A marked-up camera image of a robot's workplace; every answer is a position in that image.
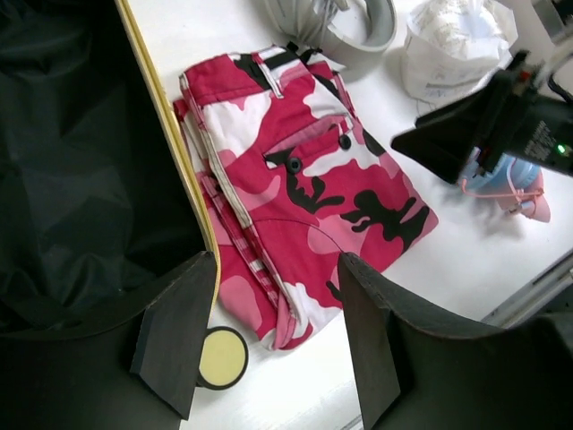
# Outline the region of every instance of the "gold edge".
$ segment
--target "gold edge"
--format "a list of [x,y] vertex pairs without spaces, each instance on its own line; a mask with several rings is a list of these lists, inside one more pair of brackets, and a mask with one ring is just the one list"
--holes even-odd
[[128,39],[130,40],[132,49],[136,54],[135,57],[140,65],[148,91],[152,95],[151,99],[161,120],[161,127],[163,128],[164,134],[169,142],[169,149],[171,150],[172,157],[175,160],[179,176],[184,181],[185,191],[187,192],[193,211],[195,212],[195,216],[198,218],[201,226],[201,233],[205,240],[205,245],[207,249],[215,255],[215,260],[217,262],[217,277],[215,279],[215,293],[211,304],[212,313],[217,302],[218,287],[221,280],[220,254],[217,239],[215,238],[215,232],[211,225],[205,202],[200,198],[201,189],[195,178],[195,172],[193,171],[191,161],[187,154],[187,149],[181,136],[179,124],[177,123],[171,105],[163,92],[161,80],[159,79],[155,66],[151,61],[150,54],[145,46],[139,27],[137,26],[132,9],[130,5],[128,5],[128,0],[115,0],[115,5],[120,12]]

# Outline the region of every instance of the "pink camouflage shorts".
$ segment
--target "pink camouflage shorts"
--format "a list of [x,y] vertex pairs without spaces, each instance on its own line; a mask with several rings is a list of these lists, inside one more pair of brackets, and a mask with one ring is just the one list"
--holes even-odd
[[326,62],[273,46],[196,64],[180,86],[219,299],[266,348],[295,348],[340,312],[340,252],[384,271],[438,224]]

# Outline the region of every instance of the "white plastic bag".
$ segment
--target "white plastic bag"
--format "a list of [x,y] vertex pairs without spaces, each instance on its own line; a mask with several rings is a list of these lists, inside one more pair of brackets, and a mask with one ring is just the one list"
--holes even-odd
[[508,62],[513,12],[493,0],[429,0],[408,16],[402,79],[410,96],[442,105]]

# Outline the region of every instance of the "folded clothing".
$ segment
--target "folded clothing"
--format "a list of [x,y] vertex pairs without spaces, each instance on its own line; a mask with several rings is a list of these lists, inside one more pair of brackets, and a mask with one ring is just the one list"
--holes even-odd
[[180,86],[219,296],[266,347],[294,348],[339,312],[340,252],[384,271],[437,225],[327,63],[270,47],[196,64]]

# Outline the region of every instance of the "button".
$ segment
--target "button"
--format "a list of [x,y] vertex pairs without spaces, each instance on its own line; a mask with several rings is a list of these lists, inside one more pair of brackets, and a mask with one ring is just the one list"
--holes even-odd
[[343,134],[338,138],[338,144],[344,151],[348,151],[350,146],[352,146],[352,141],[347,135]]
[[297,157],[292,157],[286,161],[286,170],[288,173],[292,173],[294,175],[295,173],[300,172],[301,168],[303,168],[303,162]]

